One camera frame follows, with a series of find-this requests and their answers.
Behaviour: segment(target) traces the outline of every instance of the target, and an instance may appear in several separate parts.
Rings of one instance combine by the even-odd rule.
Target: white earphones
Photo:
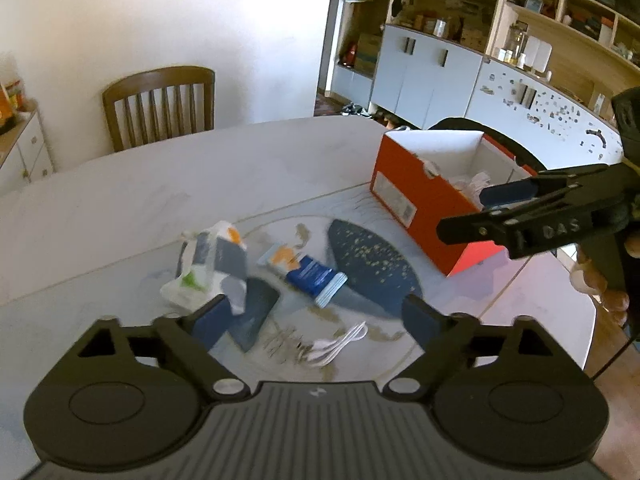
[[[338,339],[318,339],[313,344],[303,348],[298,360],[312,367],[322,367],[335,359],[340,351],[351,341],[359,341],[367,335],[367,323],[362,322],[353,326],[345,335]]]

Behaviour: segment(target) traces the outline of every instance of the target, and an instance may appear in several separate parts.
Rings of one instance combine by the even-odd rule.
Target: box label
[[[376,172],[376,177],[373,181],[373,192],[391,209],[404,227],[411,225],[415,213],[418,211],[417,207],[409,202],[409,199],[402,194],[402,191],[394,186],[381,171]]]

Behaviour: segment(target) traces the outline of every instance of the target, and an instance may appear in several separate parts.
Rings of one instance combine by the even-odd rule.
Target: human hand
[[[630,256],[640,258],[640,231],[629,236],[625,247]],[[628,294],[622,290],[609,290],[605,277],[580,247],[578,247],[577,259],[570,273],[575,290],[591,296],[599,296],[604,309],[611,314],[618,325],[623,326],[626,322],[626,311],[629,308]]]

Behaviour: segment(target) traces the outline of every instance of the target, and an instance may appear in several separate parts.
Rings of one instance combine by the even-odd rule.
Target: chair backrest
[[[215,72],[208,68],[171,66],[113,83],[102,93],[113,149],[121,152],[141,144],[212,130],[215,82]],[[185,103],[188,118],[183,113]]]

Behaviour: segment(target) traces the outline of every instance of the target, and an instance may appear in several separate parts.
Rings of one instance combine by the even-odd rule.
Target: crumpled packaging
[[[471,179],[468,176],[460,176],[448,179],[449,183],[468,198],[479,210],[483,206],[480,202],[480,192],[491,185],[491,177],[485,171],[475,174]]]
[[[185,244],[178,276],[160,289],[163,298],[191,312],[224,294],[234,316],[246,303],[246,245],[229,222],[218,222],[197,234],[182,234]]]

